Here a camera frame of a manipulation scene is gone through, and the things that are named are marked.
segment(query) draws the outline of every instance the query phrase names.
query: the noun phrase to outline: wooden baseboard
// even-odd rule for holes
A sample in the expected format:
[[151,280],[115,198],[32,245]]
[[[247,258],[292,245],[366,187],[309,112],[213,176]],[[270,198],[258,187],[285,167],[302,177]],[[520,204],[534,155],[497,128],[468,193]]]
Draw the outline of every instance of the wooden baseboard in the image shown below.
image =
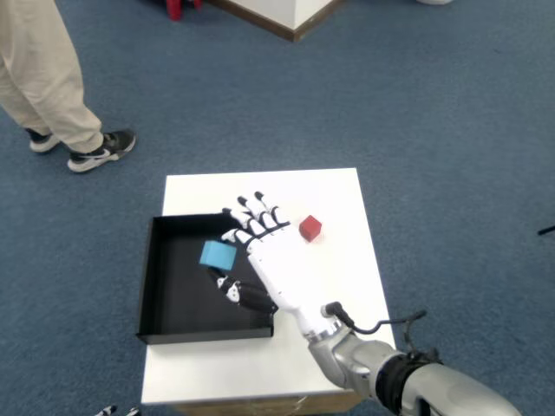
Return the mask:
[[291,42],[298,42],[304,38],[304,36],[311,30],[314,29],[319,23],[321,23],[326,17],[333,13],[339,5],[344,0],[331,0],[325,7],[319,10],[314,16],[309,20],[301,24],[296,29],[290,29],[283,24],[276,23],[258,13],[248,10],[230,0],[205,0],[207,3],[213,4],[222,10],[231,13],[232,15],[246,20],[249,23],[255,24],[262,29],[266,29],[273,33],[283,37]]

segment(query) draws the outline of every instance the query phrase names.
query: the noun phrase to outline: beige pants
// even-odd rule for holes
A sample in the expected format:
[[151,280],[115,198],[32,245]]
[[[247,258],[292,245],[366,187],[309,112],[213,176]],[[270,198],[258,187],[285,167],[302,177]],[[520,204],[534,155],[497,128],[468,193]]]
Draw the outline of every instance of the beige pants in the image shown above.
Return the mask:
[[102,144],[54,0],[0,0],[0,105],[20,126],[52,133],[76,152]]

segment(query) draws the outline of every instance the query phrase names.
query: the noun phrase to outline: shoe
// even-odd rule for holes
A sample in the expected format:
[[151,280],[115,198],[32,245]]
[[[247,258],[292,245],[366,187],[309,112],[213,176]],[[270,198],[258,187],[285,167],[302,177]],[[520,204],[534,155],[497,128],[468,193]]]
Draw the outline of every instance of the shoe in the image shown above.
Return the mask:
[[135,146],[135,133],[132,130],[120,130],[104,133],[102,146],[90,153],[72,152],[68,168],[77,173],[90,171],[109,161],[116,161],[125,156]]
[[131,409],[129,409],[129,413],[126,414],[126,416],[140,416],[139,407],[131,407]]
[[60,140],[56,138],[54,134],[42,134],[37,133],[35,130],[30,128],[25,129],[31,138],[29,142],[29,148],[36,153],[47,153],[54,148],[55,145],[60,143]]
[[110,416],[112,413],[115,413],[116,410],[118,410],[118,406],[107,406],[100,410],[95,416]]
[[427,4],[428,6],[443,6],[451,3],[453,0],[416,0],[418,3]]

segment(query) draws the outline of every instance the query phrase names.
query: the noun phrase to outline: blue carpet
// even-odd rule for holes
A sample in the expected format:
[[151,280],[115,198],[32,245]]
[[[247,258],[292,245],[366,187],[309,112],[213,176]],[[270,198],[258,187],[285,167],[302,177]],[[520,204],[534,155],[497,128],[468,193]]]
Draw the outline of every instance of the blue carpet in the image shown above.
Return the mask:
[[419,346],[552,414],[555,236],[535,231],[555,224],[555,2],[350,0],[299,44],[208,5],[172,23],[147,0],[58,3],[89,106],[140,141],[76,176],[0,114],[4,414],[139,402],[167,174],[340,166],[359,169],[390,314],[428,308]]

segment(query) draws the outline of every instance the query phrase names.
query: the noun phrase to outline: red cube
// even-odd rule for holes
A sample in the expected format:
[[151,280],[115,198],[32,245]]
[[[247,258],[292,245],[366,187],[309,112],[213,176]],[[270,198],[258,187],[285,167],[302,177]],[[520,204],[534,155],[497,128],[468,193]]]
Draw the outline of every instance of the red cube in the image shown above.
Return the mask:
[[301,236],[309,243],[320,234],[322,223],[309,215],[299,226]]

